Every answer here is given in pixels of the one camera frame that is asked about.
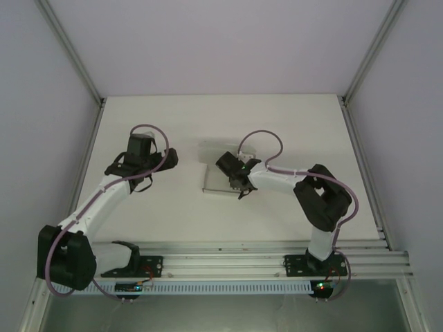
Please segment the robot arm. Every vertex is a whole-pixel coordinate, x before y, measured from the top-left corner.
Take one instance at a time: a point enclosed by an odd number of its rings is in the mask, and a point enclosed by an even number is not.
[[[321,178],[298,175],[293,169],[272,172],[258,159],[246,163],[226,152],[216,165],[229,178],[230,186],[240,190],[239,199],[260,189],[296,195],[308,221],[313,225],[307,260],[313,270],[324,270],[333,254],[336,224],[349,208],[352,199],[344,188]],[[322,165],[315,165],[309,173],[332,177]]]
[[[37,276],[45,279],[45,265],[57,236],[68,231],[55,245],[50,261],[51,281],[76,290],[85,289],[94,275],[119,268],[130,274],[138,267],[138,247],[115,241],[91,247],[94,237],[113,210],[144,181],[141,174],[175,167],[177,152],[168,149],[164,163],[161,152],[152,153],[155,139],[149,134],[131,134],[127,151],[108,166],[105,176],[91,196],[58,226],[46,225],[39,233]],[[147,176],[152,184],[152,175]]]

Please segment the white wall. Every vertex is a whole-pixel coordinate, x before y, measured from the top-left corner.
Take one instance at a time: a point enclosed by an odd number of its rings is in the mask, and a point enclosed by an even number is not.
[[[410,1],[351,105],[390,229],[443,331],[443,1]]]
[[[50,0],[102,95],[343,94],[392,0]]]
[[[33,1],[0,1],[0,331],[18,329],[38,232],[66,213],[94,114]]]

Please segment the metal frame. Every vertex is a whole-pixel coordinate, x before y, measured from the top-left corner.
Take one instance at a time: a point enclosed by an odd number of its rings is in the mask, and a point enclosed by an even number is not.
[[[78,75],[88,88],[98,105],[95,124],[91,128],[89,144],[82,157],[81,166],[72,193],[69,213],[80,197],[87,165],[100,126],[105,101],[100,97],[89,74],[69,41],[48,0],[35,0],[48,25],[59,40]],[[407,0],[394,0],[383,19],[379,30],[363,58],[344,98],[339,97],[343,117],[350,134],[350,140],[363,177],[365,189],[377,227],[380,240],[374,241],[339,241],[338,247],[349,257],[353,267],[354,279],[396,279],[399,296],[404,305],[407,320],[413,331],[429,331],[428,323],[420,306],[417,285],[409,266],[407,252],[392,251],[396,248],[390,236],[388,224],[380,206],[379,197],[374,189],[374,182],[368,167],[363,147],[355,127],[349,104],[356,95],[392,27],[400,16]],[[255,282],[301,282],[311,278],[286,277],[283,257],[286,254],[303,253],[307,241],[266,242],[266,243],[137,243],[144,255],[161,254],[164,258],[161,283],[226,282],[228,280]],[[38,331],[50,296],[46,283],[36,279],[26,307],[19,331]]]

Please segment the white tabletop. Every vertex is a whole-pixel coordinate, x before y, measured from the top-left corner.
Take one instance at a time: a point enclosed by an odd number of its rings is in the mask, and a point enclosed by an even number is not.
[[[154,184],[121,203],[96,241],[291,241],[308,240],[311,225],[294,196],[258,191],[235,196],[202,192],[206,166],[199,143],[236,140],[256,129],[276,132],[284,143],[274,165],[325,165],[357,194],[360,212],[343,226],[340,239],[378,239],[377,228],[347,129],[335,95],[165,95],[107,99],[80,201],[126,150],[129,130],[156,125],[168,135],[179,164],[153,176]],[[159,149],[164,148],[156,134]],[[265,159],[278,151],[274,137],[252,136],[247,144]]]

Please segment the glass panel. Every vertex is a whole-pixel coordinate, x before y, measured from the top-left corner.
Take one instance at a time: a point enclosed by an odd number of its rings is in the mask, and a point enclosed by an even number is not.
[[[394,281],[353,281],[333,302],[307,295],[53,297],[41,332],[391,332],[410,331]]]

